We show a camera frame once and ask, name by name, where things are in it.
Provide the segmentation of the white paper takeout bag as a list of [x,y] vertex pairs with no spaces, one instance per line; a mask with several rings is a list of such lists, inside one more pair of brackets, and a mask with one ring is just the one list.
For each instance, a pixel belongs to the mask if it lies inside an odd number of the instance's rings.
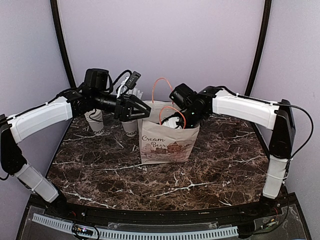
[[188,160],[200,126],[178,127],[173,124],[182,117],[182,110],[173,101],[157,101],[154,94],[145,100],[151,112],[137,121],[141,163],[163,164]]

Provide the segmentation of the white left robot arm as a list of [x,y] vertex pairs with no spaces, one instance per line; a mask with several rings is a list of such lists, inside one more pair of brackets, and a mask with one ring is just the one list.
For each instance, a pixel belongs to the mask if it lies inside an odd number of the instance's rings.
[[39,106],[9,117],[0,116],[0,164],[5,173],[14,176],[32,192],[51,204],[51,210],[60,218],[67,218],[70,206],[64,195],[23,156],[18,144],[29,136],[56,123],[77,118],[92,110],[113,113],[114,118],[128,122],[149,117],[151,107],[129,94],[141,77],[133,71],[121,85],[125,88],[113,94],[114,83],[109,71],[90,68],[79,87],[69,88]]

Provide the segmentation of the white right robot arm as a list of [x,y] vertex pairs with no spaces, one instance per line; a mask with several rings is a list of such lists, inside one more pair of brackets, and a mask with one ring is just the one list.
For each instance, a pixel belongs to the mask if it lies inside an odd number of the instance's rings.
[[297,151],[293,151],[296,125],[293,109],[306,110],[288,100],[262,100],[232,92],[226,86],[207,86],[196,92],[182,83],[169,95],[177,105],[175,113],[159,116],[159,124],[174,129],[192,129],[213,115],[224,115],[250,122],[271,131],[268,145],[269,165],[262,190],[264,199],[255,205],[255,213],[266,217],[275,208],[274,199],[289,175]]

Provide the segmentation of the bundle of white wrapped straws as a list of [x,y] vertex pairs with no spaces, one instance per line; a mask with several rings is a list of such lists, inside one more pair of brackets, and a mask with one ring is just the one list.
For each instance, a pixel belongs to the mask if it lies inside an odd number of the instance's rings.
[[138,99],[141,99],[143,96],[143,92],[140,91],[138,88],[134,88],[134,89],[129,90],[129,95],[134,95]]

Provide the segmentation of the white cup holding straws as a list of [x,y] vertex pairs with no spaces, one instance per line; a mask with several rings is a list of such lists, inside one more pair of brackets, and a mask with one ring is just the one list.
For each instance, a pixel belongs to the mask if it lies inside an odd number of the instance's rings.
[[122,127],[127,137],[134,137],[138,133],[137,120],[122,122]]

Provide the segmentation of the stack of white paper cups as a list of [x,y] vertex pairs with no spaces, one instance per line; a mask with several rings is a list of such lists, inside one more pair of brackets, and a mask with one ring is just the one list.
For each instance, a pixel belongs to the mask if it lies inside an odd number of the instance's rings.
[[93,109],[84,114],[86,121],[95,135],[102,135],[105,131],[103,113],[99,109]]

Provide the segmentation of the black table front rail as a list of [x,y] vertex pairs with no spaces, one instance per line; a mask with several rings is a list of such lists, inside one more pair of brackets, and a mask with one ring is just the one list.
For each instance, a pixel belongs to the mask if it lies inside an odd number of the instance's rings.
[[259,203],[252,202],[236,206],[182,211],[107,209],[74,203],[68,203],[67,206],[73,213],[67,216],[65,218],[66,220],[98,226],[107,226],[109,223],[173,225],[213,222],[217,222],[219,225],[246,225],[252,224],[254,220],[258,218],[256,215],[253,216],[249,212],[257,210]]

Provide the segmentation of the black left frame post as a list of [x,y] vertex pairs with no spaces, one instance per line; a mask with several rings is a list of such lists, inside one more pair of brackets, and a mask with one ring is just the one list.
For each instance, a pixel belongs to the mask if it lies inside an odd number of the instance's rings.
[[60,18],[58,1],[57,0],[50,0],[50,8],[51,8],[54,29],[55,29],[55,35],[56,35],[62,63],[64,66],[64,70],[65,70],[65,73],[67,76],[69,86],[71,88],[74,88],[76,86],[76,82],[75,82],[74,75],[72,72],[69,56],[67,53],[67,48],[66,48],[66,44],[65,44],[65,38],[64,38],[63,28],[62,28],[62,23],[61,23],[61,18]]

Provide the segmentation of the black frame post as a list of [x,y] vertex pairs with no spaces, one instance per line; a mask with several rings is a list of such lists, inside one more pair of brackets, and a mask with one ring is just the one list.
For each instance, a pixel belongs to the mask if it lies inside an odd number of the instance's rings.
[[63,28],[62,28],[62,23],[61,23],[61,18],[60,18],[58,1],[57,0],[50,0],[50,8],[51,8],[54,29],[55,29],[55,35],[56,35],[62,63],[64,66],[64,70],[65,70],[65,73],[67,76],[69,86],[71,88],[74,88],[76,86],[76,82],[75,82],[74,75],[72,72],[69,56],[67,53],[67,48],[66,48],[66,44],[65,44],[65,38],[64,38]]
[[272,0],[265,0],[256,51],[255,51],[254,59],[252,62],[252,68],[250,71],[246,89],[244,92],[245,96],[250,96],[254,88],[254,84],[258,74],[258,70],[259,70],[259,66],[260,66],[260,62],[261,62],[261,58],[264,50],[265,40],[267,36],[271,8],[272,8]]

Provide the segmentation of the black right frame post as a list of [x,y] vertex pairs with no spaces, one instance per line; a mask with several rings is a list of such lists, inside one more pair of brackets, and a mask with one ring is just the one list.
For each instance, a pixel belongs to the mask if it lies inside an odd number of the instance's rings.
[[265,0],[256,51],[255,51],[254,59],[252,62],[252,68],[250,71],[246,89],[244,92],[245,96],[250,96],[254,88],[254,84],[258,74],[258,70],[259,70],[259,66],[260,66],[260,62],[261,62],[261,58],[264,50],[265,40],[267,36],[271,8],[272,8],[272,0]]

